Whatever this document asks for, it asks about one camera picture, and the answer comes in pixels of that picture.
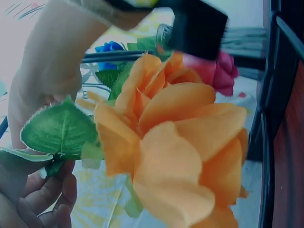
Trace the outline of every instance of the black metal frame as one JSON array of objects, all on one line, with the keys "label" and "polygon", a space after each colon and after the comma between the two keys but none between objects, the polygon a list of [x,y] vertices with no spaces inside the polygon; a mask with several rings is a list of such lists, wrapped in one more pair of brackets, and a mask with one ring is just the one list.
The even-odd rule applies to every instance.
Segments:
[{"label": "black metal frame", "polygon": [[[293,88],[299,59],[304,62],[303,0],[270,0],[267,59],[234,56],[238,67],[266,70],[249,136],[248,159],[263,162],[263,192],[259,228],[272,227],[275,168],[273,140]],[[116,51],[85,55],[83,63],[135,61],[144,51]],[[0,125],[0,138],[8,127]]]}]

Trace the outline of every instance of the orange rose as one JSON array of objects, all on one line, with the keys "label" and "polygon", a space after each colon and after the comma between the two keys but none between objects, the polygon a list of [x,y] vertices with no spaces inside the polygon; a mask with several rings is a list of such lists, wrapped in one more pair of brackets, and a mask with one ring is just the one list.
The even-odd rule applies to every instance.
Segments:
[{"label": "orange rose", "polygon": [[95,107],[107,174],[129,173],[143,206],[170,228],[238,227],[229,205],[247,195],[247,113],[214,100],[182,54],[165,63],[144,55],[115,107]]}]

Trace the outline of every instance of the green leaf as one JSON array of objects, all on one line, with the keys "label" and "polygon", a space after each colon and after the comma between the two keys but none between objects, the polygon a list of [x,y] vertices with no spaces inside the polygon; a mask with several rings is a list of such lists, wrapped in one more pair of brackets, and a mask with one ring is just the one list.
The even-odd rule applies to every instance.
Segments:
[{"label": "green leaf", "polygon": [[62,104],[37,112],[21,130],[21,140],[39,152],[80,159],[85,142],[95,143],[97,131],[89,116],[75,107],[70,98]]},{"label": "green leaf", "polygon": [[155,37],[143,37],[137,39],[137,48],[139,50],[155,50]]},{"label": "green leaf", "polygon": [[103,70],[95,74],[101,83],[112,89],[117,77],[121,74],[121,70]]},{"label": "green leaf", "polygon": [[0,152],[7,152],[11,153],[13,155],[16,155],[18,157],[21,157],[25,160],[31,161],[31,162],[45,162],[52,160],[54,156],[52,154],[42,154],[42,155],[33,155],[28,152],[27,149],[25,150],[16,150],[12,148],[5,148],[5,147],[0,147]]},{"label": "green leaf", "polygon": [[97,159],[104,160],[105,154],[101,150],[101,147],[98,147],[90,142],[85,142],[82,146],[81,159]]},{"label": "green leaf", "polygon": [[116,100],[108,100],[106,103],[108,106],[114,107]]},{"label": "green leaf", "polygon": [[61,166],[65,163],[64,160],[54,160],[45,167],[46,177],[56,176],[59,173]]},{"label": "green leaf", "polygon": [[137,43],[128,43],[127,47],[128,47],[129,51],[137,51],[138,50]]},{"label": "green leaf", "polygon": [[119,75],[118,79],[116,80],[116,82],[114,83],[112,90],[110,92],[109,98],[108,100],[116,100],[118,95],[122,92],[122,86],[124,84],[124,82],[127,80],[131,68],[133,66],[133,63],[128,62],[124,69],[122,70],[121,74]]},{"label": "green leaf", "polygon": [[133,189],[130,176],[128,176],[127,180],[125,181],[125,186],[131,195],[131,199],[126,202],[124,209],[129,217],[136,219],[143,211],[143,205]]},{"label": "green leaf", "polygon": [[123,47],[124,50],[127,50],[127,48],[125,47],[124,43],[120,42],[120,45]]}]

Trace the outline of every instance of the patterned tablecloth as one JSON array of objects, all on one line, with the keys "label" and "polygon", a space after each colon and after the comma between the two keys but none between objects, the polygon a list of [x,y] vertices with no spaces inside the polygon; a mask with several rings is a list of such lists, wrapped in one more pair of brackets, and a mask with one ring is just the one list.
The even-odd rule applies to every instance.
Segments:
[{"label": "patterned tablecloth", "polygon": [[[116,42],[136,42],[138,37],[153,36],[159,24],[172,24],[173,13],[169,9],[157,10],[152,12],[136,29],[130,32],[122,32],[119,29],[111,28],[100,37],[88,50],[88,53],[94,52],[94,47],[103,45],[111,40]],[[100,85],[94,72],[97,69],[96,64],[82,64],[83,88],[79,96],[83,96],[86,91],[94,91],[107,98],[109,89]],[[229,102],[245,106],[248,112],[248,121],[246,128],[250,129],[254,111],[256,108],[256,99],[253,93],[241,94],[242,90],[235,90],[236,96],[229,99]],[[218,102],[227,101],[227,98],[218,96]],[[0,115],[7,114],[7,96],[0,99]],[[10,142],[10,133],[7,131],[0,139],[1,145],[7,145]],[[124,211],[126,200],[129,199],[129,192],[125,188],[123,181],[124,175],[108,178],[105,175],[105,164],[98,170],[88,170],[81,167],[77,162],[74,170],[77,177],[78,199],[72,212],[72,221],[74,228],[162,228],[166,227],[161,222],[153,218],[147,211],[143,211],[138,219],[127,216]]]}]

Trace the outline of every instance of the paper flower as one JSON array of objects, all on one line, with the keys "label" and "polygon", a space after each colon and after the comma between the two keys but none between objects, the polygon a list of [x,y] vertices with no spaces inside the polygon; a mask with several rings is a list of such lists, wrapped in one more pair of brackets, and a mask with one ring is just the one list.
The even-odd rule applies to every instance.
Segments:
[{"label": "paper flower", "polygon": [[[108,51],[119,51],[119,50],[124,50],[124,48],[120,44],[118,44],[114,41],[110,41],[109,43],[104,43],[103,46],[95,47],[95,51],[97,53],[108,52]],[[99,70],[116,70],[117,69],[117,64],[113,64],[113,63],[103,62],[103,63],[97,63],[97,65],[98,65]]]},{"label": "paper flower", "polygon": [[246,110],[214,104],[213,88],[182,59],[144,55],[115,106],[96,105],[107,175],[129,173],[143,206],[170,228],[236,228],[229,206],[247,194]]},{"label": "paper flower", "polygon": [[234,79],[239,76],[233,57],[220,52],[216,61],[208,61],[191,55],[184,55],[183,63],[195,70],[202,81],[225,96],[233,95]]}]

